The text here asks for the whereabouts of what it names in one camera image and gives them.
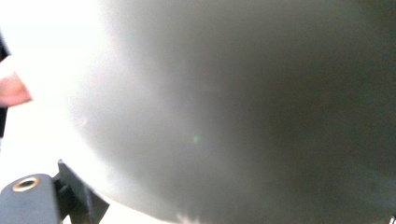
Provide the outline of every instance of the green light spot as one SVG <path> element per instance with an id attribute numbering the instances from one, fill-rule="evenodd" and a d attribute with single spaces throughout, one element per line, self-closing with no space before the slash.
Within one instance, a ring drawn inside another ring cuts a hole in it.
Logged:
<path id="1" fill-rule="evenodd" d="M 201 141 L 202 141 L 202 136 L 201 135 L 195 135 L 194 136 L 194 140 L 193 140 L 194 144 L 198 144 Z"/>

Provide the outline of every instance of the circular hole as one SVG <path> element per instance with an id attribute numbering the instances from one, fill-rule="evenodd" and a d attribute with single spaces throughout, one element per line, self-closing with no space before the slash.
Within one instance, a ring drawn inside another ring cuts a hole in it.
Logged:
<path id="1" fill-rule="evenodd" d="M 40 182 L 40 179 L 37 177 L 29 177 L 26 179 L 21 180 L 18 182 L 16 185 L 12 187 L 12 190 L 21 192 L 21 191 L 26 191 L 28 189 L 34 188 L 38 182 Z"/>

